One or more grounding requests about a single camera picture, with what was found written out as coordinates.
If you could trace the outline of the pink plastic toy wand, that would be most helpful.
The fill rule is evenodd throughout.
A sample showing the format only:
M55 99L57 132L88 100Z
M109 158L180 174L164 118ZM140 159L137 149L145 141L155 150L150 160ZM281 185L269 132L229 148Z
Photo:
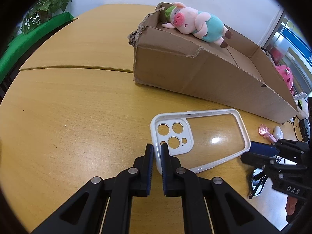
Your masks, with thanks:
M270 143L276 143L277 139L270 133L270 128L261 124L259 127L259 135L267 139Z

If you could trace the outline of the pink pig plush toy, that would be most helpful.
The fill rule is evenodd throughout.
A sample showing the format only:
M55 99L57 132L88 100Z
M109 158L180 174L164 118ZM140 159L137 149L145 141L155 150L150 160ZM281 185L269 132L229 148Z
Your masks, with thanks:
M165 10L166 23L162 27L176 29L182 34L192 34L207 43L221 48L228 47L225 38L231 39L233 33L215 15L188 7L180 2L172 3Z

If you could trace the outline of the green potted plant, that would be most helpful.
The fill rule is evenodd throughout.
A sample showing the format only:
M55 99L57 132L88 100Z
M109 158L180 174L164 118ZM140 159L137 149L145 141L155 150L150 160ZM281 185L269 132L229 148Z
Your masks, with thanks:
M20 30L28 34L42 23L49 21L58 11L65 11L72 0L38 0L26 12L21 20Z

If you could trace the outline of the white clear phone case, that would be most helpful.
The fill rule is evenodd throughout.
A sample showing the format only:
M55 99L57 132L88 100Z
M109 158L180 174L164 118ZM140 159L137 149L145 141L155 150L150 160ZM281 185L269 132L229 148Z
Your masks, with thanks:
M233 108L161 113L152 119L150 132L158 171L162 144L195 173L239 157L251 147L243 119Z

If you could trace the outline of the black sunglasses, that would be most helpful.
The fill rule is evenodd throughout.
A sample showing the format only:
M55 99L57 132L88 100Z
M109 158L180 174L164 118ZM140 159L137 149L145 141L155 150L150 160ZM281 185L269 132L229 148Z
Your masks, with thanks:
M263 189L264 185L267 181L268 177L265 175L264 171L260 168L256 168L252 171L249 182L250 182L250 194L249 199L253 199L254 197L258 197Z

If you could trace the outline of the white panda plush toy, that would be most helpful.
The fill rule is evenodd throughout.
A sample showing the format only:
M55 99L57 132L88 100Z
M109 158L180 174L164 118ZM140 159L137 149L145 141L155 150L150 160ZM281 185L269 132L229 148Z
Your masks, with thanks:
M308 119L309 118L309 111L308 111L308 103L305 98L303 97L295 97L295 102L298 108L297 117L299 120Z

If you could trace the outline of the pink strawberry bear plush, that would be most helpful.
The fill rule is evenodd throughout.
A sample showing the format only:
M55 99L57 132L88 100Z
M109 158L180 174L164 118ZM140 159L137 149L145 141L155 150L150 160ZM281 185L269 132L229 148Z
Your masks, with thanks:
M281 75L282 79L284 80L285 84L287 85L287 88L293 95L294 89L293 89L293 73L291 72L291 69L286 65L278 65L274 66L277 72Z

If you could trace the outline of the brown cardboard box tray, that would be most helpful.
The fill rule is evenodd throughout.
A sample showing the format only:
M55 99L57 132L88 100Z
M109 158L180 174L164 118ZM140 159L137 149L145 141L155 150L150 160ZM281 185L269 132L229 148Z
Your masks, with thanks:
M134 48L134 80L284 123L298 113L293 95L270 58L233 32L228 46L164 28L169 3L157 5L128 39Z

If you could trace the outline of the small white plastic container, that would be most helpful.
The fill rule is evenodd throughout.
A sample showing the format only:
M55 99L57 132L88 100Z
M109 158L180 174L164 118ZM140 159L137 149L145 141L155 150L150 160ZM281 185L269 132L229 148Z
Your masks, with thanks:
M276 140L284 139L284 134L279 126L275 126L275 128L273 129L273 136Z

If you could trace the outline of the green cloth covered shelf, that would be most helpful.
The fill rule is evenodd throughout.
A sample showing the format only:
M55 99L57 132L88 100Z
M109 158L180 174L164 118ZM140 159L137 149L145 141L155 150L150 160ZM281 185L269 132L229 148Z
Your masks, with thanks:
M1 57L1 82L14 67L18 59L23 56L34 44L41 38L47 36L56 28L70 23L74 16L69 12L52 17L49 21L39 25L37 28L27 34L19 34L13 39L3 56Z

